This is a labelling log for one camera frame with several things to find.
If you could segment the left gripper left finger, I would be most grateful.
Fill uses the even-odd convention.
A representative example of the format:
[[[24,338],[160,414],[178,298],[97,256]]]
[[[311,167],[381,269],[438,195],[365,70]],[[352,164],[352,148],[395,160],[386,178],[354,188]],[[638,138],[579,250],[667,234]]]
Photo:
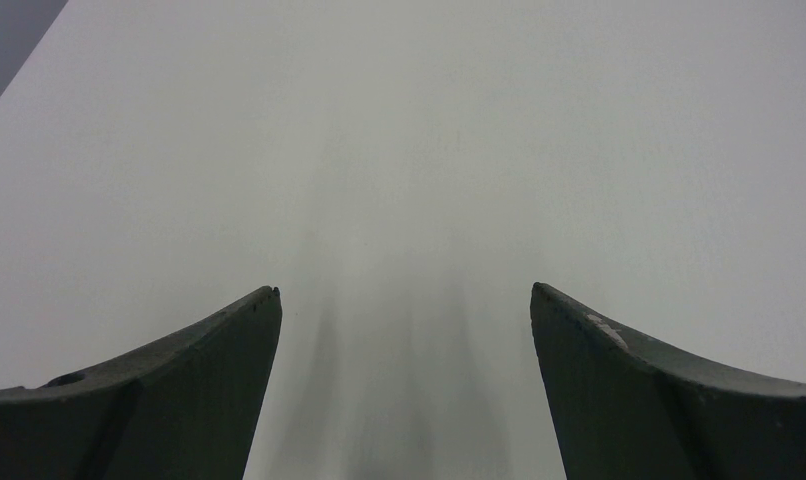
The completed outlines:
[[[281,294],[37,388],[0,390],[0,479],[239,479],[276,355]]]

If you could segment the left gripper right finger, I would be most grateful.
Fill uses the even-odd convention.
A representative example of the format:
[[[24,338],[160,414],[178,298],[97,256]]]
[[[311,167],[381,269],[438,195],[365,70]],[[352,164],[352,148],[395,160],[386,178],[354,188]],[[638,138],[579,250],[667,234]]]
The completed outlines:
[[[570,479],[806,479],[806,383],[727,366],[554,287],[531,330]]]

